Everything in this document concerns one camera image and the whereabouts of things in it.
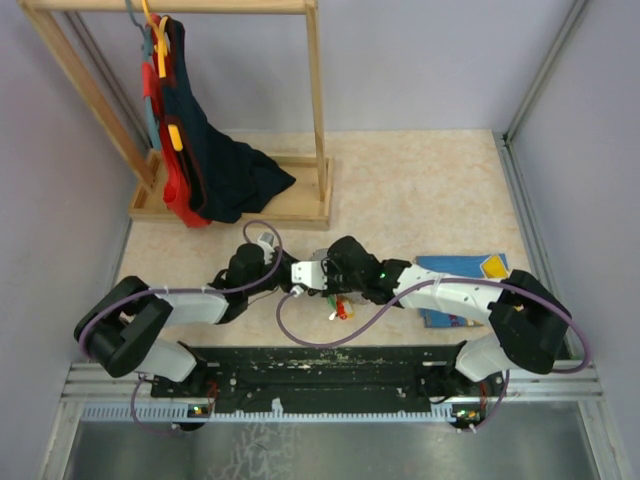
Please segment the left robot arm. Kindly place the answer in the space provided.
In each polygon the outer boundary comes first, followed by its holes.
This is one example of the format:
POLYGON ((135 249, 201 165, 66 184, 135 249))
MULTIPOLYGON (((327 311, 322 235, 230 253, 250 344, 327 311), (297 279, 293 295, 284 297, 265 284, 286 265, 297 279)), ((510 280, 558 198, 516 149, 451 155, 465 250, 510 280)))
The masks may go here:
POLYGON ((292 287, 291 266, 298 260, 264 241, 238 247, 227 268, 194 293, 153 292, 137 276, 121 280, 76 325, 81 351, 113 378, 146 373, 172 381, 184 395, 201 394, 208 373, 180 342, 160 338, 169 326, 227 324, 242 315, 251 297, 292 287))

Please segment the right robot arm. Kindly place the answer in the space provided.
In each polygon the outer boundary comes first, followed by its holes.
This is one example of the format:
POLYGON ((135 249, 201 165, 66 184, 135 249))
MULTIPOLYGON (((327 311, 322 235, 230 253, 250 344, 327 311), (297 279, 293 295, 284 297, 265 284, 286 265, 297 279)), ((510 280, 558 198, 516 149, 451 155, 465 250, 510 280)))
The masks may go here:
POLYGON ((406 260, 379 260, 352 236, 332 244, 320 261, 322 291, 359 293, 376 304, 453 314, 488 324, 491 332, 466 341, 446 372, 448 387, 470 395, 482 380, 519 367, 548 374, 567 330, 568 311, 530 273, 504 280, 474 279, 428 270, 406 260))

